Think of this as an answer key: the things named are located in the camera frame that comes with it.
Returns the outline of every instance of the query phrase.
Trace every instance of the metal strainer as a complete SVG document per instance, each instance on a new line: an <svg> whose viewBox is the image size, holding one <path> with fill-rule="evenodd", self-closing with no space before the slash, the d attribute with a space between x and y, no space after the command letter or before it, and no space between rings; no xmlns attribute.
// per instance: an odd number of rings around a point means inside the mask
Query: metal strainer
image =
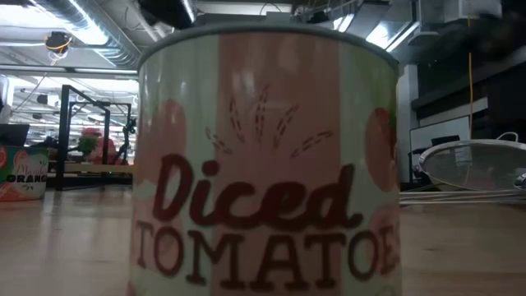
<svg viewBox="0 0 526 296"><path fill-rule="evenodd" d="M526 173L526 145L502 140L455 141L426 150L422 170L445 184L477 191L516 189Z"/></svg>

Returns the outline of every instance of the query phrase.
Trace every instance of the can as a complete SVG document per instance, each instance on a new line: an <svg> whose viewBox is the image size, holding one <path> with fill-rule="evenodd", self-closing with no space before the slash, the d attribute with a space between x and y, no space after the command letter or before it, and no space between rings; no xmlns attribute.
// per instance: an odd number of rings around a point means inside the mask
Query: can
<svg viewBox="0 0 526 296"><path fill-rule="evenodd" d="M383 50L309 25L148 50L128 295L401 295L397 79Z"/></svg>

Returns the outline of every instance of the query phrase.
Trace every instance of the can rim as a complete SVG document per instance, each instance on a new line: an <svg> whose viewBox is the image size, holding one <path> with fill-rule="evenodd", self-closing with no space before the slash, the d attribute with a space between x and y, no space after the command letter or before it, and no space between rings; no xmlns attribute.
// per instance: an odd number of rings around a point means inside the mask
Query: can rim
<svg viewBox="0 0 526 296"><path fill-rule="evenodd" d="M398 72L398 61L388 54L384 49L366 41L365 39L359 38L355 35L341 33L335 30L328 30L317 25L304 25L304 24L278 24L276 23L261 23L261 22L237 22L236 24L218 24L218 25L204 25L188 30L183 30L180 33L164 38L155 44L151 45L139 59L137 69L140 70L142 65L150 58L153 54L157 53L161 49L170 45L177 44L179 42L203 37L207 35L218 35L218 34L232 34L232 33L247 33L247 32L259 32L259 33L296 33L304 35L314 35L318 37L324 37L328 39L334 39L337 41L345 42L352 45L360 46L364 49L375 53L380 58L383 58L389 63L395 71Z"/></svg>

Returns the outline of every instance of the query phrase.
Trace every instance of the ventilation duct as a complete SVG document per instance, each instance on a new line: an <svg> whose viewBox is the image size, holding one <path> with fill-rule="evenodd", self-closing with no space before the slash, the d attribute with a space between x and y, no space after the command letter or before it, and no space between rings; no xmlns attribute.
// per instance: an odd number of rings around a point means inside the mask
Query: ventilation duct
<svg viewBox="0 0 526 296"><path fill-rule="evenodd" d="M77 39L88 45L103 45L94 49L119 68L135 68L139 49L95 1L30 0L45 13L59 19Z"/></svg>

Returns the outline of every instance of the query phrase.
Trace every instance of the wooden table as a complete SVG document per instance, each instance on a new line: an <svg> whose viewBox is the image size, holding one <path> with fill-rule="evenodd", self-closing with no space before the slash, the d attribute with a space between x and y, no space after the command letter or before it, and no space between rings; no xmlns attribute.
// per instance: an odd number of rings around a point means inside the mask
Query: wooden table
<svg viewBox="0 0 526 296"><path fill-rule="evenodd" d="M0 295L123 296L131 198L106 187L0 203ZM413 206L401 219L404 296L526 294L526 207Z"/></svg>

